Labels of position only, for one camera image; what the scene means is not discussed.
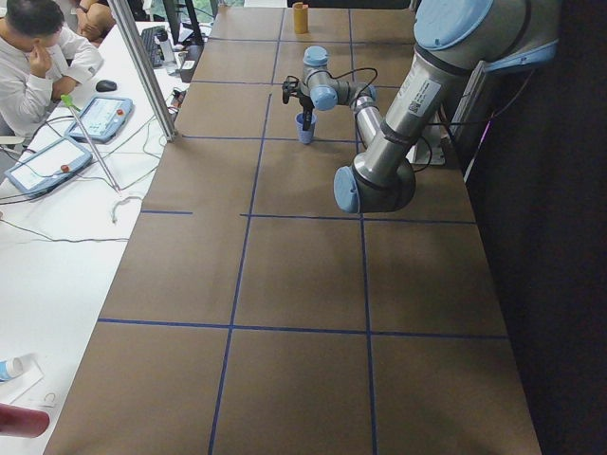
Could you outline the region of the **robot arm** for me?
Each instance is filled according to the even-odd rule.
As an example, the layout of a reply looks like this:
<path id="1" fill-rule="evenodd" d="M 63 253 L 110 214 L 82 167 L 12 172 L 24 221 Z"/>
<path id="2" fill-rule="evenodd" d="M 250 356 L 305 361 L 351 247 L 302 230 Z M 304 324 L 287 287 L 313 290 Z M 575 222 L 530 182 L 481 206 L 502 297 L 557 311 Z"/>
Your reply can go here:
<path id="1" fill-rule="evenodd" d="M 521 71 L 551 60 L 559 40 L 559 1 L 424 1 L 414 22 L 414 59 L 386 115 L 375 90 L 363 82 L 340 82 L 329 73 L 328 52 L 313 45 L 303 55 L 295 96 L 303 127 L 314 110 L 348 106 L 365 151 L 334 177 L 334 196 L 348 213 L 391 212 L 414 197 L 415 176 L 407 158 L 440 104 L 478 63 L 487 71 Z"/>

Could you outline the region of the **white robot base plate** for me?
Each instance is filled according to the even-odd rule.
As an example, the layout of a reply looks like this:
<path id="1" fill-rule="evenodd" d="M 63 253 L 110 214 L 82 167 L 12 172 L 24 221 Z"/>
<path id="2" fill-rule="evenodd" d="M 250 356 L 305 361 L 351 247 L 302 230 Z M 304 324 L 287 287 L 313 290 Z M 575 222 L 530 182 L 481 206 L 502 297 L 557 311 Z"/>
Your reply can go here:
<path id="1" fill-rule="evenodd" d="M 421 138 L 410 149 L 407 159 L 416 166 L 443 166 L 446 164 L 446 155 L 441 145 L 447 134 L 444 128 L 438 125 L 427 126 Z"/>

